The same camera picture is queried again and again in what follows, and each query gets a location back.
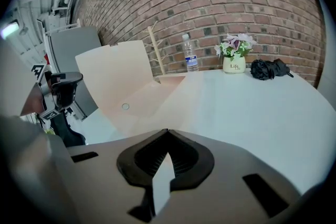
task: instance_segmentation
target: bright light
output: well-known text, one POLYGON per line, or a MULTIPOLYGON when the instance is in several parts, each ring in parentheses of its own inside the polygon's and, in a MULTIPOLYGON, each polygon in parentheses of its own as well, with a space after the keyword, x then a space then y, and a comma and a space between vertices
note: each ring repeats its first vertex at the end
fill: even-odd
POLYGON ((6 39, 10 34, 19 29, 17 22, 7 25, 4 29, 1 30, 1 36, 3 39, 6 39))

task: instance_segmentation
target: circular hole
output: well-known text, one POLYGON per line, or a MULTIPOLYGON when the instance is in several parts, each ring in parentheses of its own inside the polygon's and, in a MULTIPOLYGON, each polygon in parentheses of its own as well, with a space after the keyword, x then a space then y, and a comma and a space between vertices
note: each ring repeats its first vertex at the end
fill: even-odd
POLYGON ((130 108, 130 105, 129 104, 122 104, 121 108, 124 109, 124 110, 127 110, 127 109, 130 108))

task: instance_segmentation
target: white flower pot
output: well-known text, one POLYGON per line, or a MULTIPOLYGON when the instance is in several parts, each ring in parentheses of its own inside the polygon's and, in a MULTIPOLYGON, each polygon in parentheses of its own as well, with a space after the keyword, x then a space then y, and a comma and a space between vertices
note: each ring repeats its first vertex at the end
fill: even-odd
POLYGON ((224 57, 223 70, 227 73, 244 73, 246 69, 245 57, 239 57, 232 61, 228 57, 224 57))

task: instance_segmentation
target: white wall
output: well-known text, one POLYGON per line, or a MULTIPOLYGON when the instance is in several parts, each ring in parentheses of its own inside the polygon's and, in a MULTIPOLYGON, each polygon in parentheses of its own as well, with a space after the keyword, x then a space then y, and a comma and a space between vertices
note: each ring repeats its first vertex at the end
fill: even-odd
POLYGON ((319 0, 325 22, 327 35, 325 62, 318 91, 336 110, 336 24, 324 0, 319 0))

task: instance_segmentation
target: red object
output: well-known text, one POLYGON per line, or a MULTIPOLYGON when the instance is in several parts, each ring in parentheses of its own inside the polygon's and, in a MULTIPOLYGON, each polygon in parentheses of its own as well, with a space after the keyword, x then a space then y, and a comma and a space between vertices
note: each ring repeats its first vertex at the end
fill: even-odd
POLYGON ((46 61, 47 61, 47 64, 49 65, 50 64, 50 62, 49 62, 49 58, 48 58, 48 55, 46 54, 46 55, 44 55, 44 59, 46 59, 46 61))

